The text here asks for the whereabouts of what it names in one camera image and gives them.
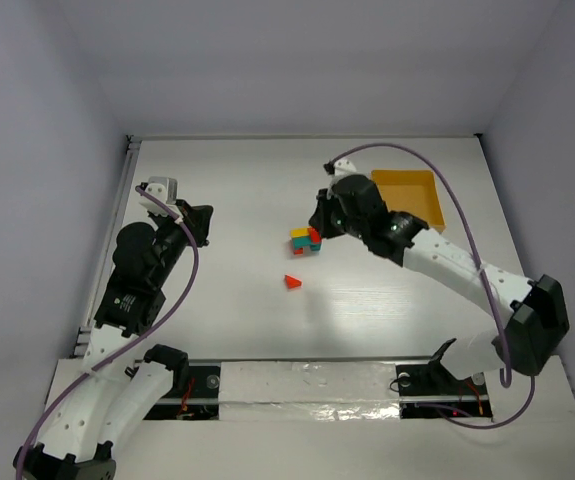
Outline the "red wedge block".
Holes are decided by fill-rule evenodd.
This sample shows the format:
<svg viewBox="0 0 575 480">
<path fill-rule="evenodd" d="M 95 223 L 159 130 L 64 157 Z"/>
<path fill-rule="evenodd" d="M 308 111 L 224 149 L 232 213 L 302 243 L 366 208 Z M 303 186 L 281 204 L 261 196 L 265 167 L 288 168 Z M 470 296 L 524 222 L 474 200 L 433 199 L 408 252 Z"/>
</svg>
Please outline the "red wedge block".
<svg viewBox="0 0 575 480">
<path fill-rule="evenodd" d="M 320 242 L 321 242 L 321 236 L 320 236 L 319 232 L 318 232 L 315 228 L 310 227 L 310 228 L 308 229 L 308 231 L 309 231 L 310 240 L 311 240 L 313 243 L 320 243 Z"/>
</svg>

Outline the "yellow arch block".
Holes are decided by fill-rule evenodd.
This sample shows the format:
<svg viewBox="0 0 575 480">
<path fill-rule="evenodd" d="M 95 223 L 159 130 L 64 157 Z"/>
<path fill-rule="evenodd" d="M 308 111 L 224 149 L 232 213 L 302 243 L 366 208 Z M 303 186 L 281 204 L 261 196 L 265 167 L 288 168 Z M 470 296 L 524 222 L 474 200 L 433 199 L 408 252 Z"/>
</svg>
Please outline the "yellow arch block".
<svg viewBox="0 0 575 480">
<path fill-rule="evenodd" d="M 304 228 L 296 228 L 290 231 L 290 237 L 291 238 L 301 238 L 301 237 L 309 237 L 309 228 L 308 227 L 304 227 Z"/>
</svg>

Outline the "teal arch block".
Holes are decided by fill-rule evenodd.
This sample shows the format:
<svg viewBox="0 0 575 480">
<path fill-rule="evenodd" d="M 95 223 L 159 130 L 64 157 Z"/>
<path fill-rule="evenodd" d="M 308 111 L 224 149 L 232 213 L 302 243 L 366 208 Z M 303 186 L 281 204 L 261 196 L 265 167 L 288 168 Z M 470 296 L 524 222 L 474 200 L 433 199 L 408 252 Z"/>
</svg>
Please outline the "teal arch block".
<svg viewBox="0 0 575 480">
<path fill-rule="evenodd" d="M 304 251 L 306 248 L 311 251 L 319 251 L 322 247 L 322 242 L 314 242 L 310 237 L 295 237 L 291 239 L 291 245 L 295 253 Z"/>
</svg>

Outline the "red triangle block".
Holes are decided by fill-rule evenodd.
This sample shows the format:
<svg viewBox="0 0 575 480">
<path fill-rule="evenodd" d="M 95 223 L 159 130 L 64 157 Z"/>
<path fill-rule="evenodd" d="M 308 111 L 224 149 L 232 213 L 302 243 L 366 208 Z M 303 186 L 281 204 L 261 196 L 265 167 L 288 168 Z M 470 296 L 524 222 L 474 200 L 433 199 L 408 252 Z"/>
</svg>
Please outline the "red triangle block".
<svg viewBox="0 0 575 480">
<path fill-rule="evenodd" d="M 302 281 L 291 275 L 284 276 L 284 283 L 288 290 L 293 290 L 302 286 Z"/>
</svg>

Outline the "yellow plastic tray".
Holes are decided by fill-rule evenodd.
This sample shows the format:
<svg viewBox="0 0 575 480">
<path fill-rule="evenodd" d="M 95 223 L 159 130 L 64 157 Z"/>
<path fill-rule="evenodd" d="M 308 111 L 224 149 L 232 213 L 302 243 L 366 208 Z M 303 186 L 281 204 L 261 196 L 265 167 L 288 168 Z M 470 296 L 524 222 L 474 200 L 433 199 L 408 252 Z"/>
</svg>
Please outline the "yellow plastic tray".
<svg viewBox="0 0 575 480">
<path fill-rule="evenodd" d="M 389 210 L 411 213 L 437 231 L 445 230 L 435 176 L 430 170 L 373 170 L 371 179 Z"/>
</svg>

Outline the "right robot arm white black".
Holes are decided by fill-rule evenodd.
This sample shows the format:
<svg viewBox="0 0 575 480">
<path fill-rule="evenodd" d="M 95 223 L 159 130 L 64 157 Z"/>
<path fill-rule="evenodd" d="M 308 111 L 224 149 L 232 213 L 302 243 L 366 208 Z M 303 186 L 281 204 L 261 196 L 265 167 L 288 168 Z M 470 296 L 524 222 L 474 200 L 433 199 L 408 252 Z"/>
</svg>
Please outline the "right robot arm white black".
<svg viewBox="0 0 575 480">
<path fill-rule="evenodd" d="M 437 382 L 499 369 L 535 377 L 569 331 L 556 279 L 533 280 L 483 263 L 424 220 L 389 210 L 362 174 L 319 190 L 309 224 L 324 239 L 354 237 L 372 254 L 437 281 L 491 315 L 491 329 L 449 339 L 433 354 L 429 371 Z"/>
</svg>

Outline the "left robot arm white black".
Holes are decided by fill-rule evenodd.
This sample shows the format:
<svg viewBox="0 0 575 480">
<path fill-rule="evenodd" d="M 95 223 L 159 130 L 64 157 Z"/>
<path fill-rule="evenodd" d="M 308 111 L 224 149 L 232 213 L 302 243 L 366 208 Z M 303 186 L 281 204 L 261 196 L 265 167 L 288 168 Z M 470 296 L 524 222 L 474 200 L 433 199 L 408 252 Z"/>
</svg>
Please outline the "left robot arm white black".
<svg viewBox="0 0 575 480">
<path fill-rule="evenodd" d="M 13 461 L 19 479 L 111 479 L 116 452 L 164 395 L 189 382 L 186 352 L 145 345 L 168 314 L 163 285 L 185 249 L 208 245 L 214 209 L 147 198 L 123 227 L 78 377 L 46 408 Z"/>
</svg>

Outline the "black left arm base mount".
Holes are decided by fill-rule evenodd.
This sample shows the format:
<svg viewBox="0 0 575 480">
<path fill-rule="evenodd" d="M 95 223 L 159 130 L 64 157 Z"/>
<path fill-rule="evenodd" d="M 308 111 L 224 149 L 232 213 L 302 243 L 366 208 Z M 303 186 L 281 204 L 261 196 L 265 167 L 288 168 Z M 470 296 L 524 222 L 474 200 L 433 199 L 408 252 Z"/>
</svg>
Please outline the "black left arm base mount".
<svg viewBox="0 0 575 480">
<path fill-rule="evenodd" d="M 175 395 L 181 398 L 190 391 L 190 399 L 218 399 L 220 376 L 221 366 L 219 364 L 190 364 L 187 380 L 176 390 Z"/>
</svg>

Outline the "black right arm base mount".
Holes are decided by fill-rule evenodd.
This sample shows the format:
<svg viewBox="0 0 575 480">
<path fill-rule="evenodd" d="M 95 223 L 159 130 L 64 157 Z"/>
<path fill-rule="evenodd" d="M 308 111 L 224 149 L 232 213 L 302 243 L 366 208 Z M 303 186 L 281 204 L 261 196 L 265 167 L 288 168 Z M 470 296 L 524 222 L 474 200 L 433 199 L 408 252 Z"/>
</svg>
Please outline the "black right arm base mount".
<svg viewBox="0 0 575 480">
<path fill-rule="evenodd" d="M 466 387 L 442 366 L 428 364 L 402 364 L 396 366 L 395 377 L 389 388 L 403 397 L 458 396 Z"/>
</svg>

